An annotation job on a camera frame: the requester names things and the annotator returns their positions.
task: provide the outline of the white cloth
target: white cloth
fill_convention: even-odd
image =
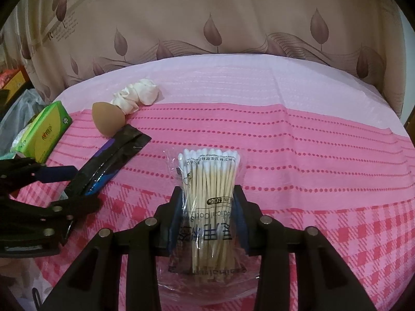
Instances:
[[[114,94],[111,104],[118,106],[124,114],[132,114],[139,109],[138,103],[151,105],[158,96],[158,87],[147,79],[129,84]]]

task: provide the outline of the pink bedsheet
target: pink bedsheet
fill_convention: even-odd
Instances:
[[[72,117],[49,165],[79,168],[106,141],[90,110]],[[317,226],[378,310],[391,307],[414,273],[415,149],[408,138],[282,105],[156,104],[128,122],[152,141],[103,189],[101,210],[78,226],[61,254],[36,259],[52,285],[101,228],[130,228],[169,199],[174,183],[163,151],[188,145],[245,150],[242,185],[248,200],[285,226]],[[45,206],[64,187],[34,183],[18,199]],[[124,263],[121,287],[125,269]],[[295,310],[295,282],[291,294]],[[120,296],[122,310],[124,288]],[[164,304],[163,310],[250,311],[253,303],[254,295],[203,308]]]

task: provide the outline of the beauty blender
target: beauty blender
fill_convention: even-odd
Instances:
[[[103,101],[92,105],[92,119],[98,131],[105,137],[112,137],[125,125],[124,112],[119,107]]]

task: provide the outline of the bed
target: bed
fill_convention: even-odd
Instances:
[[[80,168],[107,140],[92,104],[141,78],[157,102],[127,117],[152,137],[102,190],[101,210],[79,224],[57,256],[34,259],[42,299],[101,229],[131,228],[165,203],[174,181],[165,151],[188,145],[246,154],[241,183],[248,200],[285,226],[318,227],[387,311],[415,270],[415,149],[399,118],[372,85],[346,72],[274,55],[196,55],[112,71],[62,92],[73,124],[47,161]],[[17,198],[46,206],[65,183],[34,183]],[[120,310],[125,309],[125,269]],[[163,310],[253,308],[254,293],[216,305],[178,305],[161,288]],[[296,310],[296,282],[291,307]]]

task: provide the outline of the curtain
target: curtain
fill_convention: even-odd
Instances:
[[[23,64],[50,101],[108,71],[207,53],[326,64],[374,85],[398,116],[405,93],[393,0],[21,0],[0,43],[0,69]]]

